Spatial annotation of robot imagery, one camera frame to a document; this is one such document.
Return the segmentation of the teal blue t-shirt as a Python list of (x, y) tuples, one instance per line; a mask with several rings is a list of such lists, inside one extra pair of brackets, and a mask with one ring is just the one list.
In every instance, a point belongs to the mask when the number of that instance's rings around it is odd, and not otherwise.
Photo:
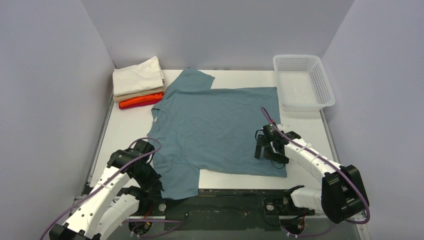
[(236, 175), (287, 176), (281, 164), (254, 157), (254, 134), (267, 124), (261, 112), (279, 120), (275, 87), (217, 88), (214, 77), (184, 69), (151, 112), (150, 142), (161, 143), (153, 156), (161, 196), (180, 200), (199, 193), (202, 169)]

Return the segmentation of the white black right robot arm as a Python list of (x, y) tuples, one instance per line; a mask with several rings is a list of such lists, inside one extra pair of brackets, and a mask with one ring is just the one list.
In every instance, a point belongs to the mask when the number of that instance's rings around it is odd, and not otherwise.
[(370, 206), (359, 170), (323, 156), (296, 132), (284, 133), (267, 124), (255, 132), (255, 140), (256, 159), (283, 165), (295, 162), (321, 184), (320, 188), (298, 185), (286, 190), (282, 198), (286, 213), (319, 211), (338, 224)]

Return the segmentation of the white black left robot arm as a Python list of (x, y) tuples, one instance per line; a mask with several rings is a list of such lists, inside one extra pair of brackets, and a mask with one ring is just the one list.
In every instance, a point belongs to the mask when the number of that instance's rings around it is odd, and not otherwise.
[(105, 240), (130, 215), (145, 214), (148, 193), (163, 189), (151, 165), (161, 147), (157, 139), (142, 137), (113, 152), (91, 192), (61, 216), (74, 213), (63, 224), (55, 219), (44, 233), (51, 240)]

